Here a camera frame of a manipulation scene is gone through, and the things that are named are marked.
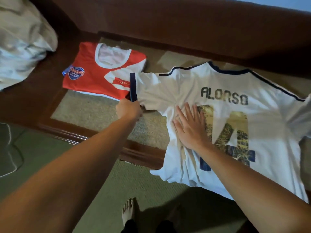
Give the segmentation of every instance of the number 14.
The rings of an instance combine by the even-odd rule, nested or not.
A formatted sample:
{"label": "number 14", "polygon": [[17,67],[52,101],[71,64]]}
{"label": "number 14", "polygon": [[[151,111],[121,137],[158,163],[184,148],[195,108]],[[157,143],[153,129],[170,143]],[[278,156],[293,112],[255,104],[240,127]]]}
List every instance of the number 14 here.
{"label": "number 14", "polygon": [[[198,111],[204,113],[205,131],[212,142],[214,107],[210,105],[198,106]],[[237,130],[237,146],[228,145],[234,130]],[[249,166],[249,162],[255,162],[256,153],[248,148],[248,121],[243,112],[232,111],[226,121],[220,135],[215,141],[215,146],[234,159]],[[211,171],[210,166],[200,157],[200,169]]]}

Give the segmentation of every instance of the pant leg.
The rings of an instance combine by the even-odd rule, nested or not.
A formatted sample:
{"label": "pant leg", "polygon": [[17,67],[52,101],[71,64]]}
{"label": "pant leg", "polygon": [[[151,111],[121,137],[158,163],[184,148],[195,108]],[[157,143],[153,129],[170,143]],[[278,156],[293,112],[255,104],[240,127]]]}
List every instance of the pant leg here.
{"label": "pant leg", "polygon": [[136,222],[133,219],[128,220],[121,233],[138,233]]}
{"label": "pant leg", "polygon": [[161,221],[156,228],[155,233],[177,233],[174,229],[174,225],[171,221]]}

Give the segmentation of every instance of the cord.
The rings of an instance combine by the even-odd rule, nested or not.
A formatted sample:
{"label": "cord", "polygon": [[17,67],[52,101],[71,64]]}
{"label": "cord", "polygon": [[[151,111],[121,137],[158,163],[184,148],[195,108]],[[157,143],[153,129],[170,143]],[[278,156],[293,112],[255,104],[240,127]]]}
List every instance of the cord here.
{"label": "cord", "polygon": [[[9,142],[8,142],[8,144],[7,144],[6,146],[10,146],[11,141],[12,141],[12,134],[11,134],[10,125],[8,125],[8,124],[6,124],[6,123],[0,123],[0,124],[5,124],[5,125],[7,125],[8,131],[9,131]],[[9,155],[9,157],[10,157],[11,163],[12,163],[13,166],[14,166],[14,170],[13,170],[12,172],[9,172],[9,173],[6,173],[6,174],[0,176],[0,178],[1,178],[1,177],[4,177],[4,176],[7,176],[7,175],[9,175],[9,174],[11,174],[11,173],[17,171],[17,170],[23,165],[23,163],[24,163],[23,156],[21,155],[20,152],[19,152],[19,154],[20,154],[20,156],[21,156],[22,164],[21,164],[19,167],[17,167],[17,165],[14,163],[13,157],[12,157],[12,155],[11,155],[11,153],[10,153],[9,150],[7,151],[7,153],[8,153],[8,155]]]}

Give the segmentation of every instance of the foot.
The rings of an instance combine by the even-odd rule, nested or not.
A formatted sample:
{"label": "foot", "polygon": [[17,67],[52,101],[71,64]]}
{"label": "foot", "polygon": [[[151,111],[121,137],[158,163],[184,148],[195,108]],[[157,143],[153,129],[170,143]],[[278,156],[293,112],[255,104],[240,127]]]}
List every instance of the foot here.
{"label": "foot", "polygon": [[169,215],[166,217],[165,220],[168,220],[170,222],[173,223],[174,228],[176,229],[179,224],[180,224],[180,219],[181,219],[181,214],[180,214],[180,210],[181,210],[181,205],[178,204],[176,205],[169,213]]}
{"label": "foot", "polygon": [[123,225],[125,226],[126,222],[130,219],[134,219],[135,215],[135,206],[133,199],[129,199],[123,209],[122,209],[122,221]]}

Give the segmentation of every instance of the red jersey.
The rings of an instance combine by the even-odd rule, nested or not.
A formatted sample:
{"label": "red jersey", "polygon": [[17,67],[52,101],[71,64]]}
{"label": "red jersey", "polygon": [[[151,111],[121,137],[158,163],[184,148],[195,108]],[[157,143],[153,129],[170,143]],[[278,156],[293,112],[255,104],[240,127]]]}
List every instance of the red jersey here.
{"label": "red jersey", "polygon": [[146,56],[135,50],[103,43],[80,43],[79,53],[66,72],[63,87],[120,100],[130,90],[130,74],[139,73]]}

